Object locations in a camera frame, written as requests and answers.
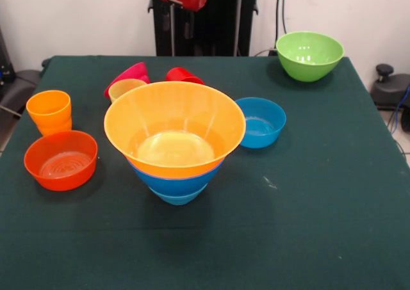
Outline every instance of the stacked bowls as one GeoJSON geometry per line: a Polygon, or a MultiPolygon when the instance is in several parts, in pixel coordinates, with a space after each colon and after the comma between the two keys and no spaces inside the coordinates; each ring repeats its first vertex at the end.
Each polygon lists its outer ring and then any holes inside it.
{"type": "Polygon", "coordinates": [[[108,109],[104,129],[150,189],[164,201],[193,200],[245,135],[245,117],[226,94],[169,81],[131,90],[108,109]]]}

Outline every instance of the red cup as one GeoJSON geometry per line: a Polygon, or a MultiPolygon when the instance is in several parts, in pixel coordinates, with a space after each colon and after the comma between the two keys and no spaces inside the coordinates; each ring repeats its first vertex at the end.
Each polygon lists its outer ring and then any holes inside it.
{"type": "Polygon", "coordinates": [[[145,63],[140,62],[140,63],[137,63],[129,67],[127,70],[121,73],[118,77],[116,77],[111,82],[111,84],[108,85],[108,87],[105,89],[105,92],[104,92],[105,97],[110,98],[110,95],[108,95],[108,90],[110,89],[112,84],[118,81],[121,81],[121,80],[125,80],[125,79],[138,79],[138,80],[144,81],[147,84],[151,83],[148,77],[147,66],[145,65],[145,63]]]}
{"type": "Polygon", "coordinates": [[[184,81],[204,84],[204,81],[182,67],[175,67],[168,71],[167,81],[184,81]]]}

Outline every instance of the red bowl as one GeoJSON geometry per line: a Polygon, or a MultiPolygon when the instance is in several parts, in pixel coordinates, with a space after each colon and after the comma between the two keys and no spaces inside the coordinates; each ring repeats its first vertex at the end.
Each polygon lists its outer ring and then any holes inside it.
{"type": "Polygon", "coordinates": [[[64,131],[31,144],[24,155],[24,166],[44,188],[68,191],[91,178],[97,150],[97,142],[89,134],[64,131]]]}

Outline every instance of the bowl rim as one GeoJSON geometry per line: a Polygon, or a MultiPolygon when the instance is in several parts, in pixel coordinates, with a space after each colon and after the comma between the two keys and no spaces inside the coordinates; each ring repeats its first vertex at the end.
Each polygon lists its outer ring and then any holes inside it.
{"type": "Polygon", "coordinates": [[[123,154],[126,158],[132,160],[132,161],[138,161],[139,163],[143,163],[145,165],[149,165],[149,166],[153,166],[153,167],[158,167],[158,168],[174,168],[174,169],[184,169],[184,168],[195,168],[198,166],[204,166],[204,165],[208,165],[211,163],[214,163],[218,160],[223,160],[225,159],[225,157],[227,157],[232,151],[234,151],[241,143],[241,141],[243,140],[243,137],[245,136],[246,133],[246,119],[245,119],[245,115],[243,114],[242,109],[239,107],[239,105],[235,102],[235,100],[233,100],[232,98],[230,98],[230,96],[228,96],[226,93],[221,92],[220,90],[217,90],[216,88],[210,87],[208,85],[203,85],[203,84],[199,84],[199,83],[193,83],[193,82],[184,82],[184,81],[160,81],[160,82],[154,82],[154,83],[149,83],[146,85],[142,85],[139,86],[137,88],[134,88],[133,90],[130,90],[128,92],[126,92],[124,95],[120,96],[116,101],[114,101],[111,106],[109,106],[107,112],[105,113],[104,116],[104,132],[105,135],[107,136],[107,139],[110,141],[110,143],[119,151],[121,152],[121,154],[123,154]],[[139,91],[143,88],[149,88],[149,87],[154,87],[154,86],[158,86],[158,85],[162,85],[163,83],[169,84],[169,83],[184,83],[185,85],[190,85],[190,86],[196,86],[199,88],[206,88],[207,90],[210,90],[212,92],[217,93],[218,95],[222,95],[226,98],[228,98],[229,100],[231,100],[234,104],[234,107],[242,114],[242,133],[241,133],[241,137],[239,138],[239,140],[235,143],[235,145],[229,149],[225,154],[221,154],[217,157],[214,157],[212,160],[206,161],[204,163],[197,163],[197,164],[193,164],[193,165],[177,165],[177,166],[170,166],[170,165],[161,165],[161,164],[154,164],[154,163],[149,163],[146,162],[144,160],[138,159],[137,157],[134,157],[130,154],[128,154],[127,152],[124,152],[123,150],[121,150],[117,144],[115,144],[115,142],[112,140],[111,136],[109,133],[107,133],[107,117],[109,115],[109,113],[111,112],[112,108],[115,107],[116,104],[120,103],[122,100],[126,99],[128,95],[131,95],[133,92],[139,91]]]}
{"type": "Polygon", "coordinates": [[[339,62],[339,61],[342,59],[342,57],[344,57],[344,55],[345,55],[345,48],[344,48],[344,46],[339,42],[339,40],[337,40],[337,39],[335,39],[335,38],[333,38],[333,37],[331,37],[331,36],[328,36],[328,35],[325,35],[325,34],[322,34],[322,33],[319,33],[319,32],[315,32],[315,31],[294,31],[294,32],[287,33],[287,34],[281,36],[281,37],[277,40],[277,42],[276,42],[276,50],[277,50],[277,52],[278,52],[281,56],[283,56],[284,58],[286,58],[288,61],[291,61],[291,62],[296,63],[296,64],[307,65],[307,66],[326,66],[326,65],[331,65],[331,64],[334,64],[334,63],[339,62]],[[308,62],[301,63],[301,62],[299,62],[299,61],[295,61],[295,60],[293,60],[293,59],[287,57],[286,55],[284,55],[284,54],[279,50],[279,48],[280,48],[279,46],[280,46],[281,40],[282,40],[284,37],[291,36],[291,35],[296,35],[296,34],[301,34],[301,33],[315,34],[315,35],[319,35],[319,36],[322,36],[322,37],[330,38],[331,40],[333,40],[334,42],[336,42],[336,43],[341,47],[341,55],[340,55],[339,57],[337,57],[336,60],[330,61],[330,62],[328,62],[328,63],[323,63],[323,64],[308,63],[308,62]]]}
{"type": "Polygon", "coordinates": [[[98,144],[97,144],[97,141],[95,140],[95,138],[93,138],[91,135],[89,135],[89,134],[86,133],[86,132],[78,131],[78,130],[61,131],[61,132],[58,132],[58,133],[54,133],[54,134],[49,134],[49,135],[46,135],[46,136],[42,136],[41,138],[39,138],[39,139],[37,139],[36,141],[34,141],[34,142],[27,148],[26,153],[24,154],[24,167],[25,167],[26,170],[27,170],[34,178],[36,178],[36,179],[38,178],[38,179],[43,179],[43,180],[48,180],[48,181],[49,181],[49,180],[53,180],[53,181],[54,181],[54,180],[61,180],[61,179],[66,179],[66,178],[75,176],[75,175],[77,175],[78,173],[82,172],[85,168],[89,167],[89,166],[97,159],[97,155],[98,155],[98,144]],[[61,177],[58,177],[58,178],[47,178],[47,177],[40,176],[40,175],[36,174],[35,172],[33,172],[32,170],[30,170],[30,168],[27,166],[26,159],[27,159],[28,152],[29,152],[29,151],[33,148],[33,146],[36,145],[38,142],[43,141],[43,140],[46,139],[46,138],[50,138],[50,137],[52,137],[52,136],[55,136],[55,135],[57,135],[57,134],[81,134],[81,135],[83,135],[83,136],[86,136],[87,138],[89,138],[90,140],[93,141],[93,144],[95,145],[95,154],[92,156],[92,159],[90,160],[90,162],[89,162],[86,166],[84,166],[81,170],[79,170],[79,171],[77,171],[77,172],[75,172],[75,173],[72,173],[72,174],[66,175],[66,176],[61,176],[61,177]]]}
{"type": "Polygon", "coordinates": [[[241,99],[238,99],[238,100],[236,100],[235,102],[236,103],[238,103],[238,102],[240,102],[240,101],[247,101],[247,100],[257,100],[257,101],[265,101],[265,102],[269,102],[269,104],[272,104],[273,106],[276,106],[277,107],[277,109],[283,114],[283,117],[284,117],[284,121],[283,121],[283,124],[280,126],[280,128],[277,128],[277,129],[275,129],[273,132],[271,132],[271,133],[266,133],[266,134],[264,134],[264,135],[252,135],[252,137],[254,137],[254,138],[259,138],[259,137],[262,137],[262,136],[266,136],[266,135],[272,135],[272,134],[275,134],[275,133],[278,133],[278,132],[280,132],[284,127],[285,127],[285,125],[286,125],[286,121],[288,120],[288,117],[286,116],[286,112],[284,111],[284,109],[280,106],[280,105],[278,105],[278,103],[276,103],[276,102],[274,102],[274,101],[271,101],[271,100],[269,100],[269,99],[265,99],[265,98],[259,98],[259,97],[244,97],[244,98],[241,98],[241,99]]]}

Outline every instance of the pink cup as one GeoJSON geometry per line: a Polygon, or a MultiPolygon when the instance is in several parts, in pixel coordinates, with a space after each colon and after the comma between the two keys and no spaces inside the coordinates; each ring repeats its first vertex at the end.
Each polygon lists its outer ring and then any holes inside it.
{"type": "Polygon", "coordinates": [[[138,80],[144,81],[147,84],[151,83],[148,77],[147,66],[145,65],[145,63],[140,62],[140,63],[137,63],[129,67],[127,70],[121,73],[118,77],[116,77],[111,82],[111,84],[108,85],[108,87],[105,89],[105,92],[104,92],[105,97],[110,98],[110,95],[108,94],[108,90],[110,89],[112,84],[118,81],[121,81],[121,80],[125,80],[125,79],[138,79],[138,80]]]}

